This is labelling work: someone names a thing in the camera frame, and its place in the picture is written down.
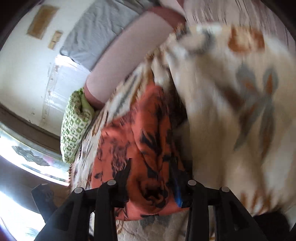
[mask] cushion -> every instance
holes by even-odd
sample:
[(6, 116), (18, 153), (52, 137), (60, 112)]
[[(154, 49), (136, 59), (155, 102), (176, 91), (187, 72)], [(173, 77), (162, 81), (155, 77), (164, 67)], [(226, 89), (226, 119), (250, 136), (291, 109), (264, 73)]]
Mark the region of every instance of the cushion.
[(61, 129), (61, 153), (64, 162), (74, 161), (77, 148), (93, 116), (94, 110), (87, 102), (83, 89), (74, 91), (68, 100)]
[(144, 60), (147, 52), (162, 44), (185, 18), (172, 9), (153, 7), (143, 13), (118, 36), (88, 76), (85, 97), (101, 109), (121, 80)]
[(150, 0), (96, 0), (69, 33), (60, 53), (92, 70), (113, 39), (152, 6)]

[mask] screw head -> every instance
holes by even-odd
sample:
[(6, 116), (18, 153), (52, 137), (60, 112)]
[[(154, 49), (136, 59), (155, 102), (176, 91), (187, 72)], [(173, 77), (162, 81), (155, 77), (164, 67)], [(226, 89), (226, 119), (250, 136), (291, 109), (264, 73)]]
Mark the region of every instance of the screw head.
[(222, 190), (222, 192), (229, 192), (230, 191), (229, 187), (222, 187), (221, 190)]
[(109, 181), (107, 182), (107, 184), (108, 184), (109, 186), (113, 186), (113, 185), (116, 184), (116, 181), (115, 181), (115, 180), (109, 180)]
[(75, 188), (74, 192), (76, 194), (82, 193), (83, 189), (81, 187)]
[(197, 181), (196, 180), (189, 180), (188, 181), (188, 185), (189, 186), (195, 186), (197, 184)]

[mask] black metal frame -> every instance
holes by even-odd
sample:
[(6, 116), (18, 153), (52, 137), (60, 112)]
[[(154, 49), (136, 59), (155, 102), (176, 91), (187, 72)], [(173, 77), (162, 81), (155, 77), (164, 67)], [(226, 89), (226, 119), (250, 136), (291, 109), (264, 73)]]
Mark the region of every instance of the black metal frame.
[[(76, 188), (48, 219), (35, 241), (87, 241), (93, 211), (96, 213), (94, 240), (117, 241), (114, 208), (123, 208), (128, 201), (122, 186), (110, 180), (96, 189)], [(208, 206), (214, 207), (216, 241), (267, 241), (258, 224), (227, 187), (210, 189), (189, 180), (179, 198), (185, 200), (182, 207), (190, 207), (186, 241), (209, 240)], [(296, 240), (295, 226), (285, 241), (292, 240)]]

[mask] green patterned pillow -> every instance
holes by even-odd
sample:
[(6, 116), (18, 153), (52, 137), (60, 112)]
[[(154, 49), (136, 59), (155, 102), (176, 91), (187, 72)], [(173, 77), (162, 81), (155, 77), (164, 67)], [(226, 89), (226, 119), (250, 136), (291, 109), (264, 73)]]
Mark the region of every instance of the green patterned pillow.
[(64, 162), (74, 162), (77, 148), (93, 116), (94, 109), (87, 102), (83, 89), (74, 91), (68, 100), (61, 129), (61, 153)]

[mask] orange floral fabric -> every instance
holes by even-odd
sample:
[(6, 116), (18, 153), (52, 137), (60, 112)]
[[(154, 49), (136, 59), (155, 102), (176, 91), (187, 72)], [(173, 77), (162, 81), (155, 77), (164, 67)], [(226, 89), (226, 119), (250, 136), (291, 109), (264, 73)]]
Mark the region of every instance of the orange floral fabric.
[(169, 162), (183, 165), (172, 140), (168, 107), (161, 87), (149, 84), (140, 100), (121, 118), (102, 129), (94, 161), (91, 187), (114, 179), (127, 161), (131, 169), (126, 189), (129, 201), (116, 209), (120, 220), (138, 220), (147, 215), (180, 211), (168, 188)]

